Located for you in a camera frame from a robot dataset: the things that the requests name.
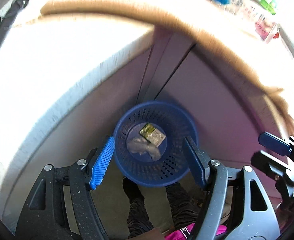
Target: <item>person's leg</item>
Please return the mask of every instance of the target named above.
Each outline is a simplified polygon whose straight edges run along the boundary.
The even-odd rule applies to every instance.
[[[186,190],[178,183],[166,186],[167,199],[175,230],[196,222],[200,209],[193,203]]]
[[[154,226],[149,221],[149,216],[145,209],[145,198],[141,194],[137,184],[128,178],[124,178],[122,187],[130,202],[130,210],[127,219],[129,229],[128,238],[139,236],[153,229]]]

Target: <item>black shoe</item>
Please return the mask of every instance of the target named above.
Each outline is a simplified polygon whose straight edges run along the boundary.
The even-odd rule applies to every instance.
[[[136,183],[134,183],[133,181],[131,181],[130,179],[128,179],[126,177],[123,178],[122,188],[123,188],[123,191],[125,192],[125,194],[127,195],[127,197],[129,198],[130,204],[136,198],[139,198],[142,201],[145,201],[144,196],[142,195],[142,193],[140,192],[140,190],[138,188],[138,185]]]

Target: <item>gray floor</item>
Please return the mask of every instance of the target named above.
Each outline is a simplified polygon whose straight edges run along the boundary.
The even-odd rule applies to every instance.
[[[111,239],[126,239],[129,234],[126,223],[129,200],[122,189],[122,178],[122,173],[112,159],[102,184],[91,194],[99,217]],[[187,192],[193,192],[196,187],[190,173],[180,182]],[[145,196],[145,206],[152,224],[159,227],[162,232],[170,230],[173,227],[173,221],[165,188],[139,187]],[[70,229],[78,233],[68,187],[65,187],[65,201]]]

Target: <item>blue gripper pad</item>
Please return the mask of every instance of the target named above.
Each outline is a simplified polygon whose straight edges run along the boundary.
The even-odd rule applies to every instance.
[[[292,149],[288,142],[268,132],[261,133],[258,136],[258,142],[260,145],[281,156],[289,156],[292,153]]]
[[[101,150],[100,154],[96,152],[96,154],[99,154],[99,156],[96,158],[96,161],[93,164],[92,170],[90,172],[91,174],[91,179],[89,182],[90,189],[94,190],[97,188],[98,185],[101,184],[113,153],[114,153],[114,138],[111,136],[106,142],[103,149]]]
[[[202,190],[206,190],[210,173],[208,165],[210,157],[205,151],[198,149],[190,136],[183,139],[182,152],[188,162],[189,169],[196,184],[201,187]]]

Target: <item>clear plastic bag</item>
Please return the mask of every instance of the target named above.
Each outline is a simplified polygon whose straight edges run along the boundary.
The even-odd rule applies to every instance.
[[[156,145],[150,143],[143,137],[135,137],[128,141],[127,149],[131,153],[139,153],[140,155],[148,153],[155,162],[161,158],[161,154]]]

